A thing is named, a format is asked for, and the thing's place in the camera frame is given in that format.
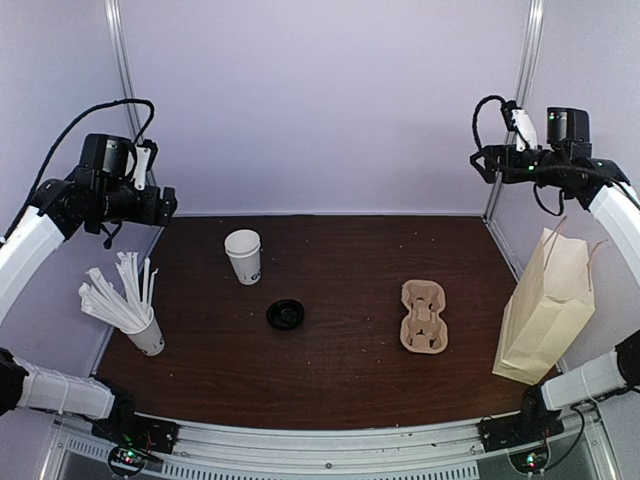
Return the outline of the brown paper bag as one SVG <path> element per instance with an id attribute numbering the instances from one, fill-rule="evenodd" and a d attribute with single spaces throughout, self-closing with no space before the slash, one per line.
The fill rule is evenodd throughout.
<path id="1" fill-rule="evenodd" d="M 492 373 L 535 385 L 595 312 L 592 259 L 601 246 L 545 228 L 503 313 Z"/>

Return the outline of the black plastic cup lid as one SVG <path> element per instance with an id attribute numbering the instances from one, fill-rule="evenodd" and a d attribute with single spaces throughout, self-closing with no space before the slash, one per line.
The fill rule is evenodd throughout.
<path id="1" fill-rule="evenodd" d="M 304 306 L 294 299 L 277 300 L 269 306 L 266 312 L 267 322 L 278 331 L 296 329 L 303 323 L 304 317 Z"/>

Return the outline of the right aluminium frame post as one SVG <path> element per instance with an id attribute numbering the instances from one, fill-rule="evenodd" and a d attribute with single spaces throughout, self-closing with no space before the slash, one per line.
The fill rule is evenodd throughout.
<path id="1" fill-rule="evenodd" d="M 524 106 L 530 96 L 536 67 L 538 64 L 540 44 L 544 24 L 544 0 L 531 0 L 524 33 L 521 61 L 516 82 L 514 99 L 519 106 Z M 502 174 L 497 176 L 485 208 L 483 219 L 487 225 L 493 222 L 503 189 Z"/>

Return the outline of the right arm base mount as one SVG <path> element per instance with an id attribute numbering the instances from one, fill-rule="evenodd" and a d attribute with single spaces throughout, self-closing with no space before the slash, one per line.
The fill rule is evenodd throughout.
<path id="1" fill-rule="evenodd" d="M 557 415 L 531 419 L 522 412 L 483 417 L 477 428 L 486 453 L 504 450 L 515 471 L 527 475 L 551 465 L 549 440 L 564 432 Z"/>

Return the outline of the paper wrapped straws bundle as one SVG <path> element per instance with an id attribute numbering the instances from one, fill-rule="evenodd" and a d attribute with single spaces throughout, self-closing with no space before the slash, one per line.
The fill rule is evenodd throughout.
<path id="1" fill-rule="evenodd" d="M 101 270 L 93 267 L 86 272 L 90 282 L 79 289 L 81 311 L 101 320 L 123 333 L 137 334 L 155 320 L 152 306 L 157 269 L 150 258 L 141 266 L 138 252 L 118 252 L 115 263 L 122 286 L 116 288 Z"/>

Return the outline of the white cup holding straws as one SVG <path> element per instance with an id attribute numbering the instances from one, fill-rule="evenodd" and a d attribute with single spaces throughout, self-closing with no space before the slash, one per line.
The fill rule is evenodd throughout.
<path id="1" fill-rule="evenodd" d="M 164 350 L 166 342 L 153 308 L 150 308 L 147 322 L 143 327 L 124 329 L 123 333 L 146 356 L 157 356 Z"/>

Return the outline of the left aluminium frame post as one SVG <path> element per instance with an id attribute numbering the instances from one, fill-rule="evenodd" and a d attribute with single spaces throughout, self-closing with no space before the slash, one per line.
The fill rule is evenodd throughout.
<path id="1" fill-rule="evenodd" d="M 107 28 L 115 57 L 116 70 L 120 81 L 120 89 L 123 98 L 133 98 L 134 89 L 128 61 L 125 35 L 122 24 L 120 2 L 117 0 L 105 0 Z"/>

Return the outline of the aluminium front rail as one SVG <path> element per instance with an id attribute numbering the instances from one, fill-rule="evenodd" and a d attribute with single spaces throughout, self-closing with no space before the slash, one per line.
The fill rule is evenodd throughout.
<path id="1" fill-rule="evenodd" d="M 143 469 L 119 466 L 113 444 L 57 419 L 39 479 L 618 479 L 598 412 L 565 414 L 561 434 L 487 451 L 478 420 L 431 426 L 305 431 L 181 421 L 174 450 Z"/>

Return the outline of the aluminium frame post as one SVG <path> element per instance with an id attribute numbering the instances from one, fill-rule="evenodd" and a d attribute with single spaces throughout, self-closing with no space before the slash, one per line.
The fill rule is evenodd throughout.
<path id="1" fill-rule="evenodd" d="M 524 33 L 521 61 L 516 82 L 514 99 L 519 106 L 524 106 L 530 96 L 536 67 L 538 64 L 540 44 L 544 24 L 544 0 L 531 0 Z M 485 208 L 483 219 L 487 225 L 493 222 L 503 189 L 502 174 L 497 176 Z"/>
<path id="2" fill-rule="evenodd" d="M 128 61 L 125 35 L 122 24 L 120 2 L 117 0 L 105 0 L 107 28 L 115 57 L 116 70 L 120 81 L 120 89 L 123 98 L 133 98 L 134 89 Z"/>

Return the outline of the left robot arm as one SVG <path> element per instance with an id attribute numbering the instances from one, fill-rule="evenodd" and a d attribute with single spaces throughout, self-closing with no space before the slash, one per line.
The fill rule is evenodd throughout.
<path id="1" fill-rule="evenodd" d="M 15 229 L 1 246 L 1 312 L 7 314 L 41 265 L 78 230 L 106 233 L 110 247 L 125 223 L 166 227 L 177 209 L 172 187 L 147 183 L 158 153 L 155 142 L 141 144 L 107 134 L 90 134 L 78 165 L 64 179 L 49 179 L 32 193 Z M 123 444 L 144 433 L 131 400 L 92 378 L 38 367 L 1 351 L 1 410 L 56 411 L 103 420 Z"/>

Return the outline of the white paper cup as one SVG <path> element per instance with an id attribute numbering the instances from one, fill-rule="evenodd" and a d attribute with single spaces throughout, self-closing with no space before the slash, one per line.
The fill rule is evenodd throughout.
<path id="1" fill-rule="evenodd" d="M 261 238 L 249 229 L 236 230 L 224 240 L 225 252 L 238 281 L 253 285 L 261 278 Z"/>

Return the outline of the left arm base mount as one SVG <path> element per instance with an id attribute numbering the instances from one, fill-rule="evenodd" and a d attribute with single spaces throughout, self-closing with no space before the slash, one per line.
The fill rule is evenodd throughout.
<path id="1" fill-rule="evenodd" d="M 108 440 L 113 447 L 107 454 L 107 466 L 119 478 L 131 478 L 145 469 L 159 470 L 163 455 L 171 455 L 178 438 L 179 425 L 134 414 L 128 420 L 93 420 L 91 433 Z"/>

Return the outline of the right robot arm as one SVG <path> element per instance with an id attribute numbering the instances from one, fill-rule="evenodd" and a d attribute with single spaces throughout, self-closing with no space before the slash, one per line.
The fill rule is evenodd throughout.
<path id="1" fill-rule="evenodd" d="M 547 110 L 549 149 L 537 143 L 527 112 L 514 101 L 496 96 L 508 131 L 509 145 L 485 145 L 470 162 L 486 183 L 498 173 L 510 183 L 532 183 L 534 189 L 555 187 L 559 199 L 577 200 L 608 232 L 632 273 L 639 272 L 639 203 L 628 178 L 611 160 L 591 156 L 590 120 L 586 111 L 550 107 Z M 519 440 L 535 440 L 551 424 L 551 414 L 565 407 L 608 394 L 617 395 L 639 385 L 639 335 L 633 333 L 607 354 L 542 385 L 530 387 L 524 405 L 513 419 Z"/>

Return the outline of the cardboard cup carrier tray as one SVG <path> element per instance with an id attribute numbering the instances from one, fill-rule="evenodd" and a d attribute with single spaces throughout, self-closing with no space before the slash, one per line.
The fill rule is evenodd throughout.
<path id="1" fill-rule="evenodd" d="M 446 308 L 444 289 L 431 280 L 407 280 L 401 302 L 407 309 L 399 335 L 404 348 L 416 354 L 442 353 L 448 346 L 448 327 L 441 318 Z"/>

